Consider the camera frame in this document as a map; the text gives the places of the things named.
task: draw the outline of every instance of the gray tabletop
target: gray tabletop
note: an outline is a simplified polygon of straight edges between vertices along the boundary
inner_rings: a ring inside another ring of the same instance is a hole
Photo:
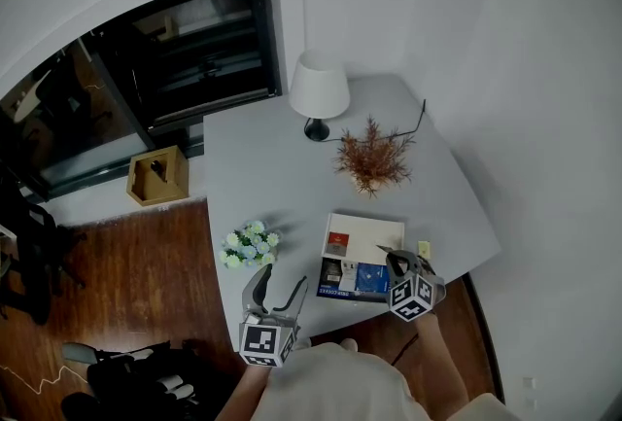
[[[352,103],[327,121],[330,138],[341,129],[361,134],[372,115],[381,130],[413,129],[420,106],[394,76],[350,81]],[[298,323],[300,336],[313,336],[386,312],[382,303],[316,296],[328,214],[405,222],[404,248],[418,240],[432,244],[432,266],[450,282],[496,255],[499,242],[467,179],[446,143],[424,116],[406,153],[412,182],[381,191],[377,198],[357,193],[351,179],[336,175],[332,159],[338,142],[315,143],[302,129],[306,119],[287,96],[241,106],[204,118],[205,181],[226,324],[234,350],[242,316],[242,289],[255,272],[227,269],[218,260],[221,239],[245,221],[264,220],[284,233],[268,285],[266,308],[286,302],[298,279],[309,292]]]

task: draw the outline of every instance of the power cord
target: power cord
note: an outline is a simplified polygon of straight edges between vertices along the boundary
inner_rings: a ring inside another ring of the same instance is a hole
[[[406,132],[401,132],[400,134],[396,134],[394,136],[383,136],[380,137],[378,139],[389,139],[390,137],[400,137],[400,136],[405,136],[407,134],[414,134],[415,132],[417,132],[419,130],[419,125],[421,125],[421,119],[424,117],[424,114],[426,113],[426,100],[424,99],[423,104],[421,105],[421,113],[419,114],[419,120],[417,121],[417,126],[414,128],[414,130],[408,130]],[[307,130],[307,127],[309,125],[309,122],[311,121],[311,118],[309,117],[307,119],[306,124],[304,125],[304,130]],[[331,141],[344,141],[344,139],[342,137],[338,138],[338,139],[325,139],[324,141],[316,141],[316,143],[329,143]]]
[[[21,381],[24,385],[26,385],[28,388],[30,388],[30,390],[32,390],[36,395],[41,395],[41,390],[43,389],[43,384],[44,383],[50,383],[51,385],[57,383],[58,381],[60,381],[60,376],[62,374],[62,371],[64,369],[67,369],[69,372],[71,372],[72,374],[78,376],[80,379],[82,379],[84,381],[84,383],[88,383],[84,378],[82,378],[79,374],[77,374],[74,370],[69,369],[66,366],[63,366],[62,368],[60,368],[58,370],[58,378],[55,379],[54,381],[49,381],[46,378],[43,378],[41,380],[41,383],[39,383],[39,391],[35,390],[33,387],[31,387],[21,376],[19,376],[19,374],[17,374],[15,371],[13,371],[11,368],[7,368],[6,366],[2,366],[0,365],[0,368],[3,370],[7,370],[8,372],[10,372],[13,376],[15,376],[19,381]]]
[[[410,348],[410,346],[415,343],[417,340],[419,339],[419,334],[415,333],[415,335],[410,338],[408,340],[408,342],[401,348],[401,350],[399,351],[399,353],[397,354],[397,356],[393,359],[393,361],[391,362],[391,366],[394,366],[395,364],[397,364],[397,361],[399,361],[399,359],[401,359],[401,356],[404,355],[406,353],[406,350],[408,350]]]

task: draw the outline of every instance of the lamp base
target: lamp base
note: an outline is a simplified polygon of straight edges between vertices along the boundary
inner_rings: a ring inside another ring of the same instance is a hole
[[[330,134],[328,126],[322,119],[313,119],[309,125],[304,127],[304,133],[312,141],[324,141]]]

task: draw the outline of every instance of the black and white cube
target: black and white cube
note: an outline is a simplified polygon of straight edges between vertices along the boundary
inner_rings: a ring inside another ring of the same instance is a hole
[[[391,311],[404,321],[412,321],[432,310],[434,286],[417,274],[391,289]]]
[[[292,328],[261,324],[240,325],[240,355],[251,366],[280,368],[295,342]]]

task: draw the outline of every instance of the window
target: window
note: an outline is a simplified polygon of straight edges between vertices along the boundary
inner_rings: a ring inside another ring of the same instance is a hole
[[[280,95],[270,0],[155,0],[92,29],[0,100],[0,159],[41,198],[127,174],[202,117]]]

